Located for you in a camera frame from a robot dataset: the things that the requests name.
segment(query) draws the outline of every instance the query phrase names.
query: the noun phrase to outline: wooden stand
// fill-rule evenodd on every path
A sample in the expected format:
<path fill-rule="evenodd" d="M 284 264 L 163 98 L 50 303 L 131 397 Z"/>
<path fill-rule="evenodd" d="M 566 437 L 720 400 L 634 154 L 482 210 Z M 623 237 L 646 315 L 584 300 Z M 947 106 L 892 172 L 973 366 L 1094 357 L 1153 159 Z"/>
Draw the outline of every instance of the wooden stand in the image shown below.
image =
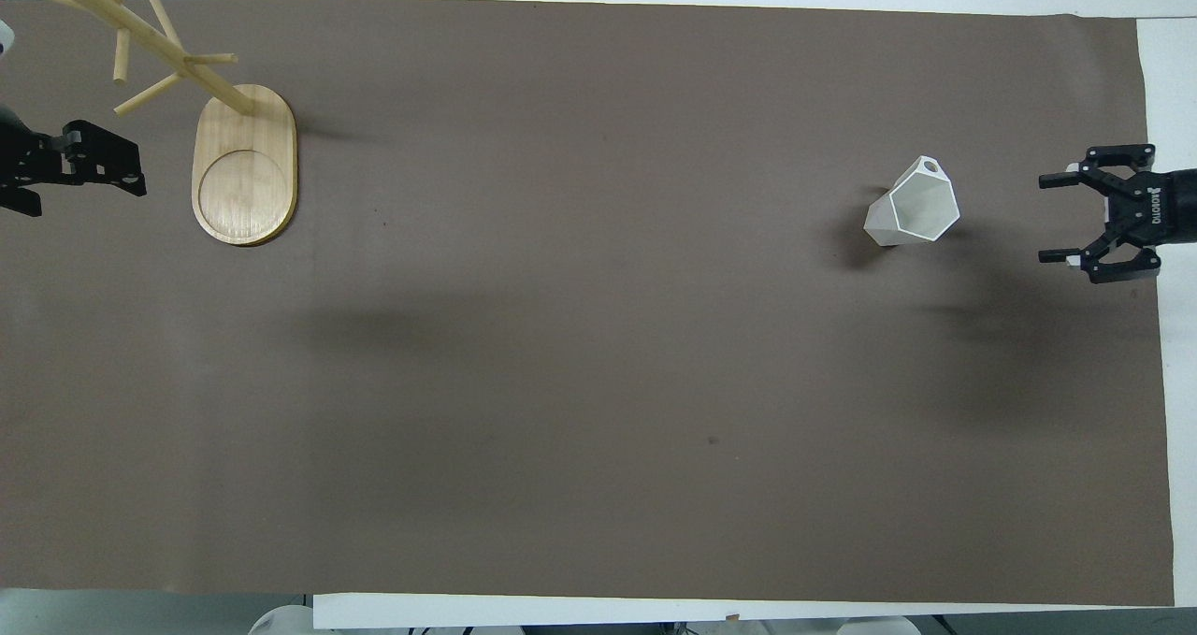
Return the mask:
<path fill-rule="evenodd" d="M 200 115 L 192 165 L 192 208 L 203 230 L 229 244 L 261 244 L 286 228 L 299 196 L 298 135 L 291 108 L 259 85 L 235 86 L 208 65 L 236 62 L 231 53 L 193 55 L 183 49 L 162 0 L 150 0 L 162 31 L 124 0 L 48 0 L 93 13 L 116 29 L 113 80 L 128 78 L 129 42 L 170 65 L 174 73 L 119 104 L 124 115 L 183 79 L 213 95 Z"/>

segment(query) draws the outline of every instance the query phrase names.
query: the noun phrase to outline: hexagonal cup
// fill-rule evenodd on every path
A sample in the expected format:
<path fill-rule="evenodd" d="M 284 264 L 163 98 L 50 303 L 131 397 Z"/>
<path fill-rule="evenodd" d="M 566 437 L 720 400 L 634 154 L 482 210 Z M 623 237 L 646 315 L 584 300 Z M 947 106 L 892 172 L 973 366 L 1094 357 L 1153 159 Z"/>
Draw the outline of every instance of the hexagonal cup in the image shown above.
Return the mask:
<path fill-rule="evenodd" d="M 882 247 L 936 242 L 959 218 L 952 180 L 938 161 L 919 156 L 893 188 L 869 206 L 864 230 Z"/>

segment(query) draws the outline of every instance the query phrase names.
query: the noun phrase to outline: brown mat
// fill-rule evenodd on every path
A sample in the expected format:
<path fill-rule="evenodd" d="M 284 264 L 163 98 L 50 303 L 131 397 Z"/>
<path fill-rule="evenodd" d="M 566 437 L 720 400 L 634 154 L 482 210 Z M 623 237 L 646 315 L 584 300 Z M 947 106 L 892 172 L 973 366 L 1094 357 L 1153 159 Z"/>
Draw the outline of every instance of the brown mat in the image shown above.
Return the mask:
<path fill-rule="evenodd" d="M 146 14 L 144 4 L 135 8 Z M 150 195 L 0 212 L 0 582 L 1172 601 L 1155 288 L 1041 247 L 1144 138 L 1131 20 L 170 2 L 300 123 L 281 238 L 193 220 L 144 54 L 4 2 L 5 98 L 139 141 Z M 882 252 L 919 153 L 964 218 Z"/>

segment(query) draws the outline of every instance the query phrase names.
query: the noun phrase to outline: black device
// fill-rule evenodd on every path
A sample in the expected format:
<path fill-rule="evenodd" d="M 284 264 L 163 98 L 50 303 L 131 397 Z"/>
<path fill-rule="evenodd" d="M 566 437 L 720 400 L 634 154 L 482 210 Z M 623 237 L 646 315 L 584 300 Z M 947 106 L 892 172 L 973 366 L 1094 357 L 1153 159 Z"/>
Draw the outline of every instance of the black device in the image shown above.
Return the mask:
<path fill-rule="evenodd" d="M 36 133 L 0 104 L 0 207 L 42 216 L 37 183 L 108 183 L 146 194 L 138 145 L 87 121 L 71 121 L 62 134 Z"/>
<path fill-rule="evenodd" d="M 1043 264 L 1077 265 L 1094 284 L 1160 274 L 1156 244 L 1197 242 L 1197 170 L 1149 171 L 1155 145 L 1092 146 L 1084 159 L 1068 173 L 1039 176 L 1039 188 L 1083 183 L 1106 198 L 1106 230 L 1082 249 L 1044 249 Z M 1123 179 L 1102 168 L 1126 167 Z M 1102 264 L 1101 258 L 1122 244 L 1138 253 L 1128 261 Z"/>

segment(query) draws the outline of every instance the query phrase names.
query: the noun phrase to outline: oval wooden base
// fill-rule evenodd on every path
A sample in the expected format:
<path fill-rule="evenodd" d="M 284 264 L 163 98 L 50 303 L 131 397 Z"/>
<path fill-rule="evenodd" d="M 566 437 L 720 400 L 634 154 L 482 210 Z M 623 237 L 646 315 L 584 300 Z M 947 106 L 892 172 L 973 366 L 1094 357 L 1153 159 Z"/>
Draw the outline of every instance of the oval wooden base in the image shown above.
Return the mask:
<path fill-rule="evenodd" d="M 219 99 L 200 114 L 192 163 L 192 208 L 208 235 L 248 247 L 286 228 L 299 196 L 298 137 L 287 103 L 273 90 L 238 85 L 254 101 L 243 116 Z"/>

